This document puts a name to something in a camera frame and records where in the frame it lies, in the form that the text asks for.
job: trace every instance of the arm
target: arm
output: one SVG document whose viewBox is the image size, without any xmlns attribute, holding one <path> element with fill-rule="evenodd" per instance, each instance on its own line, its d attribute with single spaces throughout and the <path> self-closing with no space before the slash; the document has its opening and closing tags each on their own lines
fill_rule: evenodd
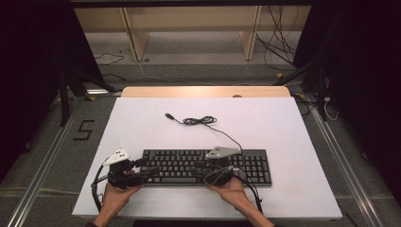
<svg viewBox="0 0 401 227">
<path fill-rule="evenodd" d="M 139 191 L 141 188 L 142 185 L 121 189 L 106 183 L 103 204 L 94 224 L 98 227 L 107 226 L 128 203 L 133 193 Z"/>
<path fill-rule="evenodd" d="M 208 186 L 210 190 L 216 191 L 221 198 L 231 204 L 235 210 L 239 211 L 255 227 L 274 226 L 248 199 L 245 194 L 242 182 L 237 178 L 232 178 L 224 186 Z"/>
</svg>

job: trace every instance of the black keyboard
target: black keyboard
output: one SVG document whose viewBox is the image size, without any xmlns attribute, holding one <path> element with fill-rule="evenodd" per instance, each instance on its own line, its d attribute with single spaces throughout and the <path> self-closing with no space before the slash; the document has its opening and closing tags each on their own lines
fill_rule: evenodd
<svg viewBox="0 0 401 227">
<path fill-rule="evenodd" d="M 195 162 L 205 161 L 209 149 L 145 149 L 143 158 L 148 164 L 141 167 L 147 171 L 159 167 L 159 174 L 148 180 L 147 186 L 200 186 L 203 181 L 192 176 L 190 169 Z M 243 149 L 242 154 L 228 157 L 234 166 L 234 174 L 256 186 L 271 186 L 268 156 L 264 149 Z"/>
</svg>

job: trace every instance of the table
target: table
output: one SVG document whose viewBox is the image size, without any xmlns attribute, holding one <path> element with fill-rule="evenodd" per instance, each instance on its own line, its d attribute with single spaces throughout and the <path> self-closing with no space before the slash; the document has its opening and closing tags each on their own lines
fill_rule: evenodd
<svg viewBox="0 0 401 227">
<path fill-rule="evenodd" d="M 97 215 L 90 184 L 99 166 L 119 147 L 136 160 L 144 148 L 234 146 L 231 140 L 205 127 L 188 128 L 170 121 L 164 117 L 166 112 L 179 119 L 211 114 L 218 119 L 215 128 L 237 138 L 243 148 L 267 150 L 273 186 L 258 191 L 268 218 L 342 217 L 294 99 L 287 88 L 269 86 L 126 88 L 115 102 L 73 215 L 83 218 Z M 99 185 L 99 194 L 103 187 L 104 184 Z M 252 199 L 252 192 L 249 189 L 246 192 Z M 131 198 L 119 216 L 244 219 L 218 194 L 202 186 L 145 187 Z"/>
</svg>

